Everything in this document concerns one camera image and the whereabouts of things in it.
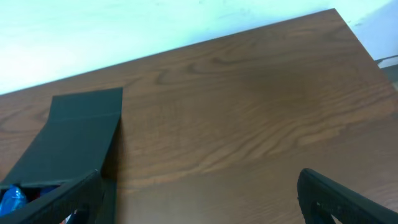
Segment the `blue Oreo cookie pack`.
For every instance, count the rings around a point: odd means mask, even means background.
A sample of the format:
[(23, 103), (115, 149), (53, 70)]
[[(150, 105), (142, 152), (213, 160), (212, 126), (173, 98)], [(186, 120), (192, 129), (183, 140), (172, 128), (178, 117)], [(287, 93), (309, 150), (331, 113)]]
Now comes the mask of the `blue Oreo cookie pack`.
[(1, 216), (14, 212), (28, 204), (28, 199), (22, 189), (16, 185), (5, 191), (1, 200)]

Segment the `black box with lid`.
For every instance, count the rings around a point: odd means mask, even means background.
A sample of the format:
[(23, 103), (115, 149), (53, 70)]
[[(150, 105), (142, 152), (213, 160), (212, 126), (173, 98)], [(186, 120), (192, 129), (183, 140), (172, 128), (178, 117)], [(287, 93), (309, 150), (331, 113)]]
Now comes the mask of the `black box with lid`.
[(98, 170), (103, 203), (95, 223), (114, 223), (122, 100), (122, 88), (53, 97), (47, 122), (1, 182), (1, 200), (16, 185), (31, 203)]

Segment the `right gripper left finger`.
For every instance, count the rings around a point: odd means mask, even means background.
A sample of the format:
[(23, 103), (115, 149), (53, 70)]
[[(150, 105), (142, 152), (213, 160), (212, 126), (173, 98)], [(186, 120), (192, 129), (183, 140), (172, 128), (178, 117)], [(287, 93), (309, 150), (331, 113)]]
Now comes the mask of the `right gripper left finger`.
[(1, 223), (61, 223), (70, 216), (71, 223), (94, 224), (102, 203), (103, 180), (94, 170), (2, 216)]

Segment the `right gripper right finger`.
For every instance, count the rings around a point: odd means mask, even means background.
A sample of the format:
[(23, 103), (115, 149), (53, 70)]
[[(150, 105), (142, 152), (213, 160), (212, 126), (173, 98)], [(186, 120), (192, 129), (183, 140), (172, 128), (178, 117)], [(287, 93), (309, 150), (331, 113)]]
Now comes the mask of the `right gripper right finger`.
[(394, 212), (312, 169), (302, 169), (298, 202), (306, 224), (397, 223)]

